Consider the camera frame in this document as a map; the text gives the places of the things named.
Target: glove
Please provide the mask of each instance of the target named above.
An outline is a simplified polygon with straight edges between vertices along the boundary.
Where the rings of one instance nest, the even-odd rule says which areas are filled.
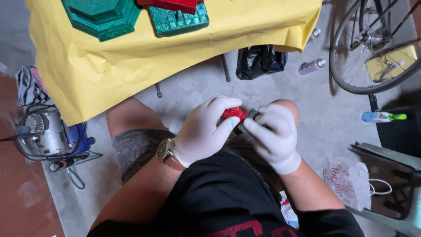
[[[296,171],[301,157],[295,150],[297,128],[294,115],[279,104],[260,108],[259,113],[255,120],[246,118],[244,121],[244,127],[253,135],[256,153],[280,175]]]
[[[242,101],[226,96],[214,97],[195,108],[184,121],[176,138],[173,154],[184,167],[218,152],[240,118],[229,117],[218,127],[216,123],[226,109],[238,107]]]

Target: brown leather watch strap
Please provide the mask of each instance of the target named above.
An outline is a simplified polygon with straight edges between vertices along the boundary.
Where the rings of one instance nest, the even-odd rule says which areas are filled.
[[[170,156],[168,159],[164,162],[164,164],[168,165],[169,167],[178,170],[183,171],[186,168],[177,160],[175,156]]]

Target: green 3d printed model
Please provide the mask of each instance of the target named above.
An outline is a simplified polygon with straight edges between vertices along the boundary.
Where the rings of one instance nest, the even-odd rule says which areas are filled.
[[[134,0],[61,0],[75,29],[99,41],[134,31],[140,9]]]
[[[172,11],[148,6],[159,37],[180,35],[200,30],[209,25],[209,17],[204,3],[198,3],[196,14]]]

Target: red 3d printed part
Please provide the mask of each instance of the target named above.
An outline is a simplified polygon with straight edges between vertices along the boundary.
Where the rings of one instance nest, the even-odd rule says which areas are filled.
[[[151,5],[173,11],[181,10],[192,15],[196,14],[196,5],[200,2],[203,0],[137,0],[137,3],[142,6]]]
[[[240,118],[240,122],[243,121],[248,114],[248,111],[242,111],[240,107],[235,107],[231,109],[227,109],[222,114],[223,119],[227,119],[229,117],[237,116]]]

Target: yellow tablecloth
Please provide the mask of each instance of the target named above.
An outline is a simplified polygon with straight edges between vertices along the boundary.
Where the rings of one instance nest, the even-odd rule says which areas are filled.
[[[157,38],[146,9],[135,32],[100,43],[73,29],[59,0],[26,0],[36,66],[67,125],[86,121],[201,61],[238,48],[274,44],[299,51],[322,0],[206,0],[207,28]]]

